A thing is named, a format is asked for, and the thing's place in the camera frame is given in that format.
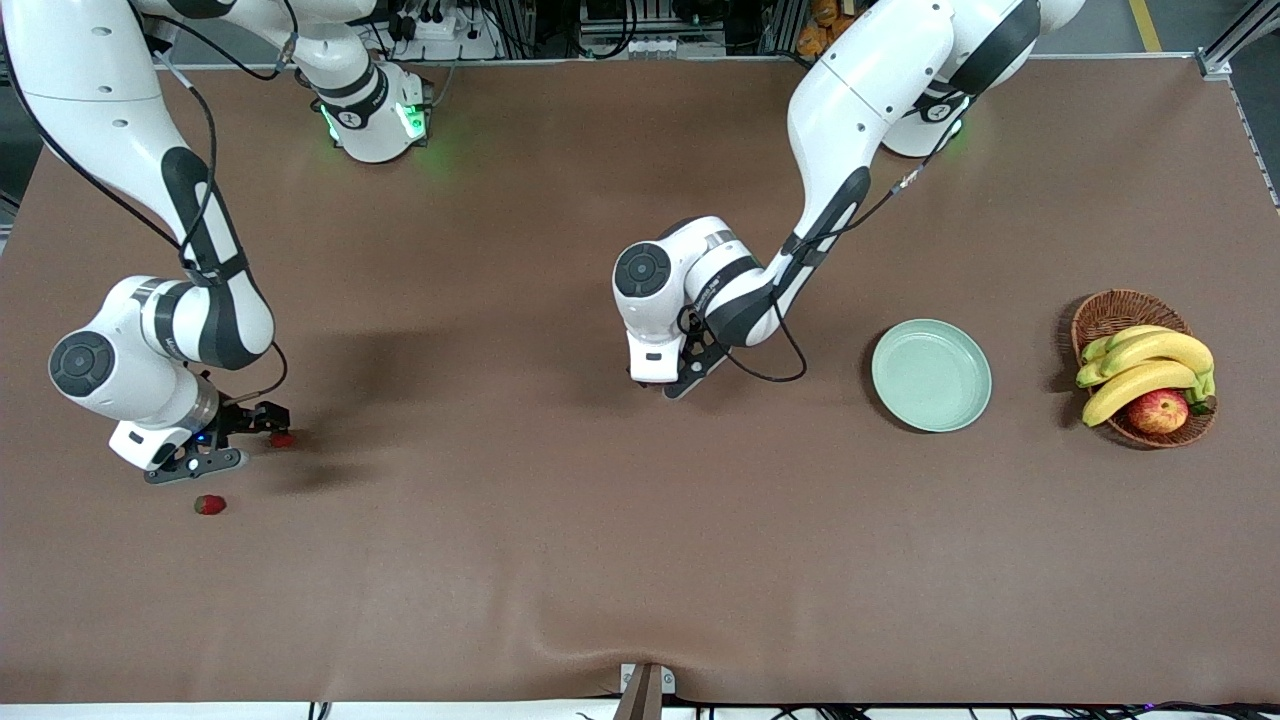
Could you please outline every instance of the apple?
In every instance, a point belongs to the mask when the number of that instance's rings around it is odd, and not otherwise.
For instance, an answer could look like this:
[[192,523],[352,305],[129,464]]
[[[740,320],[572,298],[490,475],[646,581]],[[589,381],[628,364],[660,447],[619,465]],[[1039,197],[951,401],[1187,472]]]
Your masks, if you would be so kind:
[[1129,423],[1144,433],[1162,436],[1187,421],[1190,409],[1176,389],[1153,389],[1129,404]]

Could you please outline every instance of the light green plate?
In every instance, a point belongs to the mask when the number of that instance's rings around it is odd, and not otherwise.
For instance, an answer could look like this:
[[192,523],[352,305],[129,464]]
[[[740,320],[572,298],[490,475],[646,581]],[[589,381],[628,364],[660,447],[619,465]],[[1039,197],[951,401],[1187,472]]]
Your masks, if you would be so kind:
[[890,413],[933,433],[959,430],[991,400],[991,365],[960,328],[908,320],[890,328],[872,355],[872,382]]

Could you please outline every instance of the fruit basket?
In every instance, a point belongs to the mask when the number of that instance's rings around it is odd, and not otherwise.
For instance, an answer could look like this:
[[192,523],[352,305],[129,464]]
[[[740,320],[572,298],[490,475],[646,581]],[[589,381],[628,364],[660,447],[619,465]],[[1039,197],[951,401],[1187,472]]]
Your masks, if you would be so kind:
[[[1084,346],[1133,325],[1162,325],[1194,336],[1187,322],[1158,297],[1133,290],[1108,290],[1087,297],[1071,318],[1071,347],[1075,351],[1075,361],[1083,368]],[[1088,389],[1092,396],[1094,388]],[[1142,447],[1181,447],[1202,438],[1213,425],[1216,415],[1216,409],[1203,415],[1192,415],[1183,427],[1167,434],[1144,433],[1133,427],[1123,413],[1116,413],[1107,424]]]

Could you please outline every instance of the gray floor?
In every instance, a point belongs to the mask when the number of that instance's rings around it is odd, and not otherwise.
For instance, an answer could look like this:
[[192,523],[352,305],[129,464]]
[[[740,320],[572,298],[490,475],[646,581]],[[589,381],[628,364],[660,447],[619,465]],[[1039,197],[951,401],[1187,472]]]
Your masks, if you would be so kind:
[[[1235,17],[1245,0],[1146,0],[1160,45],[1166,51],[1192,51],[1207,45]],[[275,60],[275,50],[252,33],[216,20],[200,29],[233,55],[251,64]],[[1143,42],[1129,0],[1088,0],[1079,15],[1041,40],[1037,54],[1091,55],[1142,53]],[[175,56],[187,64],[225,64],[214,51],[183,37]],[[1280,173],[1280,37],[1267,36],[1233,61],[1233,82],[1253,128],[1260,152]],[[40,140],[23,117],[9,87],[0,86],[0,191],[20,199],[40,154]],[[0,225],[12,218],[0,206]]]

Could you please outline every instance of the yellow floor line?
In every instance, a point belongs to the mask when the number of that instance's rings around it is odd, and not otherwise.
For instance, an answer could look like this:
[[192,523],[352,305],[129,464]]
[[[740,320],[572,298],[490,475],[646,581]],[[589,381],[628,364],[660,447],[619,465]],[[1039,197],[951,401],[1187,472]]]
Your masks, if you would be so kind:
[[1133,20],[1138,23],[1138,35],[1142,36],[1142,46],[1147,53],[1161,53],[1160,36],[1156,35],[1156,26],[1151,22],[1151,10],[1147,9],[1147,0],[1129,0],[1129,9],[1133,10]]

